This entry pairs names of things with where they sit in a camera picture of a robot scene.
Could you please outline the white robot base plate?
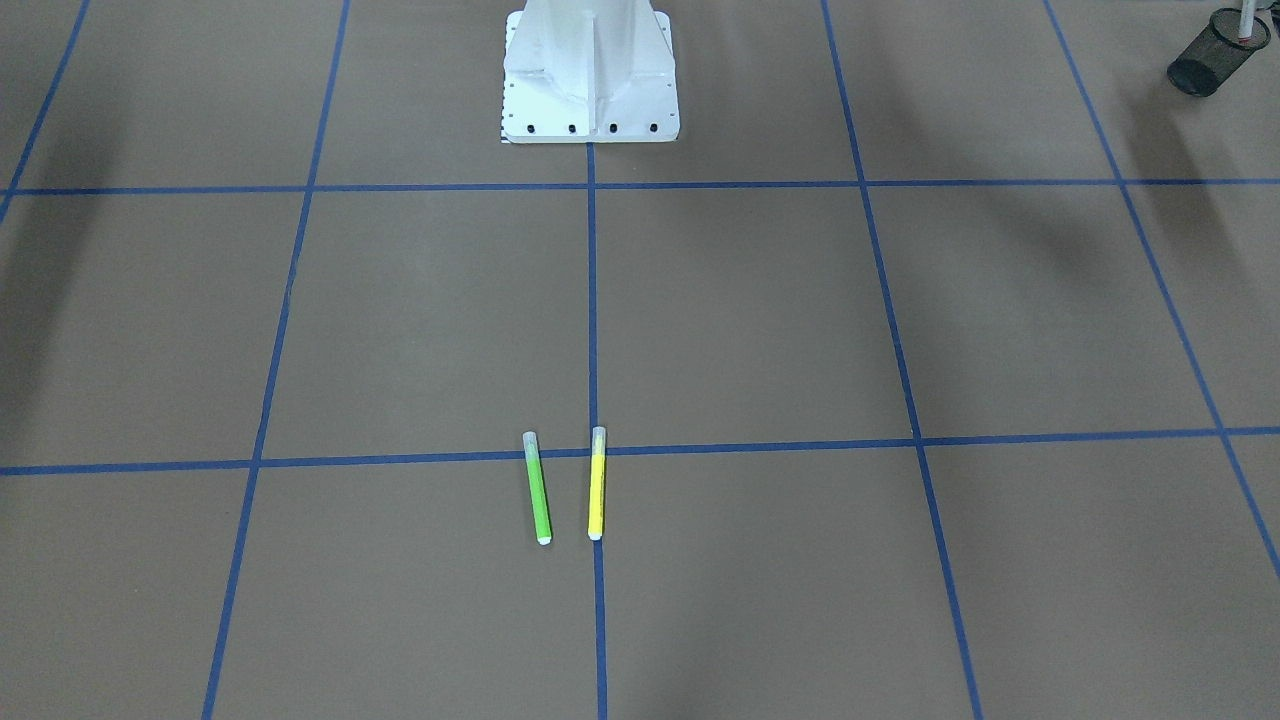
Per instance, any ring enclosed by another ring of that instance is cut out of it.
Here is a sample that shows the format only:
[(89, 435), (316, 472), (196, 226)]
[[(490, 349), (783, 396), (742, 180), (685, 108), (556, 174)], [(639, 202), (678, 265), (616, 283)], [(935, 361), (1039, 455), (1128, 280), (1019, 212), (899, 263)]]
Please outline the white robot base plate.
[(649, 1), (527, 1), (506, 17), (500, 140), (680, 137), (672, 22)]

